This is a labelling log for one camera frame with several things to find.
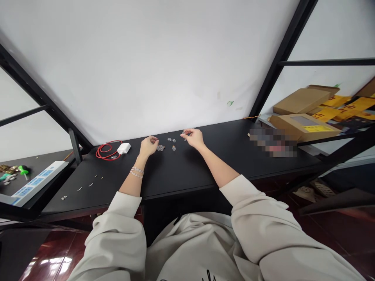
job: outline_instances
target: beige jacket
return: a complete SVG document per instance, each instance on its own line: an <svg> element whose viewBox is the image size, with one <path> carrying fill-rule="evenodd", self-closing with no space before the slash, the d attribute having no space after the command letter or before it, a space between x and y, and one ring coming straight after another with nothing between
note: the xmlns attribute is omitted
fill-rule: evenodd
<svg viewBox="0 0 375 281"><path fill-rule="evenodd" d="M307 236L287 211L240 175L220 189L232 216L193 213L146 248L134 219L140 197L117 193L95 219L69 280L364 280L339 254Z"/></svg>

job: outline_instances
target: desk surface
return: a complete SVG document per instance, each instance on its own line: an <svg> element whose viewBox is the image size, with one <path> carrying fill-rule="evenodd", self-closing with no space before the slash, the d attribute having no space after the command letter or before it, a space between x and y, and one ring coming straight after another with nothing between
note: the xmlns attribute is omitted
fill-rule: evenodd
<svg viewBox="0 0 375 281"><path fill-rule="evenodd" d="M64 160L65 157L72 150L64 150L58 152L47 153L43 155L36 155L22 159L10 160L10 161L3 161L1 164L5 164L8 166L19 166L19 165L26 165L30 172L27 175L29 181L39 175L45 168L51 165L54 161L61 161ZM67 161L72 161L74 157L70 157ZM11 181L9 185L4 185L0 182L0 193L12 196L15 192L17 192L20 188L22 188L28 181L26 181L25 176L20 175L17 173L17 177L15 180ZM44 192L50 188L53 181L49 182L45 187L43 187L29 202L26 203L24 208L30 208L32 205L44 194Z"/></svg>
<svg viewBox="0 0 375 281"><path fill-rule="evenodd" d="M236 120L199 129L203 132L207 147L250 180L303 171L321 163L300 149L297 157L269 157L249 141L247 134L251 128L259 126L250 120ZM146 164L141 191L143 200L215 186L214 178L203 158L180 137L181 132L182 130L155 135L165 149L156 151ZM167 141L169 137L177 142ZM143 139L127 140L131 149L115 161L97 158L97 147L92 149L45 207L42 215L108 206L135 163ZM119 142L114 143L111 153L119 145ZM172 145L175 145L176 151L172 150Z"/></svg>

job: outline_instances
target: person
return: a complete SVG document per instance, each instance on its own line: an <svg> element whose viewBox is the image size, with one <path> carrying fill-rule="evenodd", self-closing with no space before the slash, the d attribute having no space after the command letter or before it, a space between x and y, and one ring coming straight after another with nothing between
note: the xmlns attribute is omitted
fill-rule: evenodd
<svg viewBox="0 0 375 281"><path fill-rule="evenodd" d="M159 144L147 137L108 210L94 220L70 281L364 280L338 253L306 235L287 204L257 190L211 152L200 130L185 132L181 137L202 155L233 206L231 216L185 214L147 248L143 226L134 219L143 170Z"/></svg>

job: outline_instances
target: reflective floor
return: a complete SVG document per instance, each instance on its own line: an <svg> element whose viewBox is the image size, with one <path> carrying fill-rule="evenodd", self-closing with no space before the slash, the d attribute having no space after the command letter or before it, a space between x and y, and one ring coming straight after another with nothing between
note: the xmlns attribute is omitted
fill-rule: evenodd
<svg viewBox="0 0 375 281"><path fill-rule="evenodd" d="M269 196L278 185L274 181L253 184ZM375 224L337 212L318 215L298 215L305 201L287 195L282 201L289 205L302 229L315 240L327 245L350 262L367 280L375 280ZM143 223L140 210L136 218ZM90 222L89 217L83 221ZM65 281L84 255L87 234L53 231L26 268L20 281Z"/></svg>

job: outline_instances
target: power strip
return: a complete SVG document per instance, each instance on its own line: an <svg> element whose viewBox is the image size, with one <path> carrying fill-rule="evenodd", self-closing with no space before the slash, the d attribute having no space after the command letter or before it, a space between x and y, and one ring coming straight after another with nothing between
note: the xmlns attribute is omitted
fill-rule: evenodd
<svg viewBox="0 0 375 281"><path fill-rule="evenodd" d="M65 161L53 162L48 168L46 168L43 172L34 177L31 181L12 195L12 197L15 199L12 205L22 207L67 165L68 162Z"/></svg>

